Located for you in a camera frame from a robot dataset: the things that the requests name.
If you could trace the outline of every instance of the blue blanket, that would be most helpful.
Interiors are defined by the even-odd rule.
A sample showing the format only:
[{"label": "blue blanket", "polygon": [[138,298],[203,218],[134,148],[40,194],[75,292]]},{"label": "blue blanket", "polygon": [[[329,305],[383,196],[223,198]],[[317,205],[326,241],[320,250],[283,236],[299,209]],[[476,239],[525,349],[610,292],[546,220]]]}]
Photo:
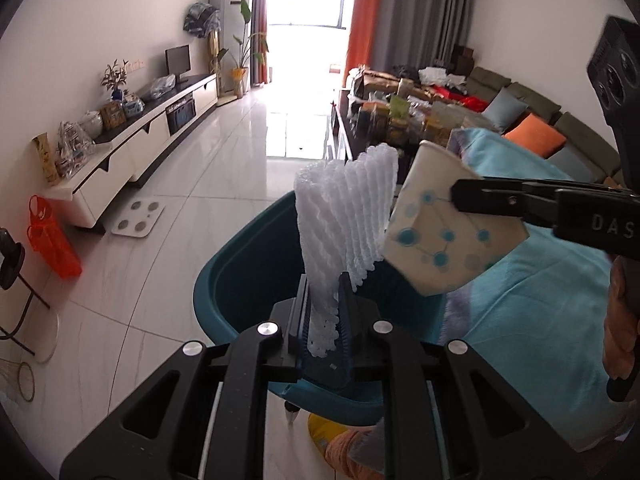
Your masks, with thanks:
[{"label": "blue blanket", "polygon": [[[570,180],[487,130],[459,130],[452,146],[482,176]],[[609,401],[601,362],[610,261],[527,229],[528,240],[451,295],[446,337],[464,333],[574,449],[587,449],[628,426],[629,406]]]}]

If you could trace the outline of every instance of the drawer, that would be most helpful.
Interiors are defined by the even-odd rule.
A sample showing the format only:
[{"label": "drawer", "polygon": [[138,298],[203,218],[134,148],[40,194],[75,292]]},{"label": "drawer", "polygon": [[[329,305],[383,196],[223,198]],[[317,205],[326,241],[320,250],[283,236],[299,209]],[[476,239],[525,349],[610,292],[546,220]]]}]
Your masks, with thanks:
[{"label": "drawer", "polygon": [[142,128],[127,141],[135,174],[143,173],[169,140],[169,124],[166,120],[166,114],[158,115],[147,125],[147,129],[148,131]]},{"label": "drawer", "polygon": [[76,193],[82,193],[91,213],[100,218],[132,174],[133,160],[125,144],[111,153]]},{"label": "drawer", "polygon": [[200,115],[218,101],[218,89],[216,88],[216,80],[210,81],[204,86],[193,91],[193,100],[196,105],[196,115]]}]

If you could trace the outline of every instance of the orange plastic bag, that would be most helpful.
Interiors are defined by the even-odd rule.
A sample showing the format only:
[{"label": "orange plastic bag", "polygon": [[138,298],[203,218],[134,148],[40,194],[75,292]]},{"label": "orange plastic bag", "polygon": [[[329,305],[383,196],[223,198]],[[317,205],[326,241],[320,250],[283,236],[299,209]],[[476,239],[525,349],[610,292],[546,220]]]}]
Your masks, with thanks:
[{"label": "orange plastic bag", "polygon": [[29,200],[29,212],[31,225],[27,228],[27,236],[31,248],[42,255],[47,265],[60,278],[80,276],[80,259],[53,216],[51,204],[42,197],[33,195]]}]

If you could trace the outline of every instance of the white wall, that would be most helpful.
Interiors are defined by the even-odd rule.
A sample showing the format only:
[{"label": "white wall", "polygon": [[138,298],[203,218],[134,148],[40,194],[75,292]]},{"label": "white wall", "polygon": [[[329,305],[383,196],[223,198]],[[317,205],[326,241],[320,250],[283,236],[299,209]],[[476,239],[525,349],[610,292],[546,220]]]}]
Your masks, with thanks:
[{"label": "white wall", "polygon": [[608,14],[633,19],[622,0],[476,0],[468,46],[476,65],[562,105],[615,146],[586,73]]},{"label": "white wall", "polygon": [[[107,63],[145,60],[147,68],[129,77],[136,90],[164,75],[165,49],[190,43],[192,72],[206,70],[205,40],[182,31],[196,1],[24,0],[0,39],[0,226],[28,245],[28,199],[44,184],[31,139],[97,109],[107,98],[100,87]],[[30,251],[25,274],[39,286],[48,276]],[[21,288],[0,290],[1,325],[20,311]],[[11,345],[0,344],[0,354]]]}]

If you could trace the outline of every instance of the hand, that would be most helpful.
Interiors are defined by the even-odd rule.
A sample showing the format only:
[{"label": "hand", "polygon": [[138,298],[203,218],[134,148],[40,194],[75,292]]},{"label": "hand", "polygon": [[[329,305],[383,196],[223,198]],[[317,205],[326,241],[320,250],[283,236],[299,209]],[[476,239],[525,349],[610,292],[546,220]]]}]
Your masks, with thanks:
[{"label": "hand", "polygon": [[611,267],[609,304],[604,320],[602,364],[612,379],[628,379],[634,367],[634,348],[640,334],[638,318],[628,309],[625,299],[625,275],[622,258]]}]

